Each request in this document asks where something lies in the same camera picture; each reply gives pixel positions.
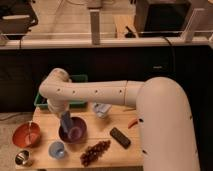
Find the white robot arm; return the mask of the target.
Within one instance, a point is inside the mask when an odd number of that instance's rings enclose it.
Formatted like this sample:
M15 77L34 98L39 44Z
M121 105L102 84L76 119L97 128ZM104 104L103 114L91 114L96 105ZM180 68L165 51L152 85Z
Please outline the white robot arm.
M65 70L55 68L39 93L56 115L71 100L134 107L144 171L200 171L190 104L183 88L170 78L73 83Z

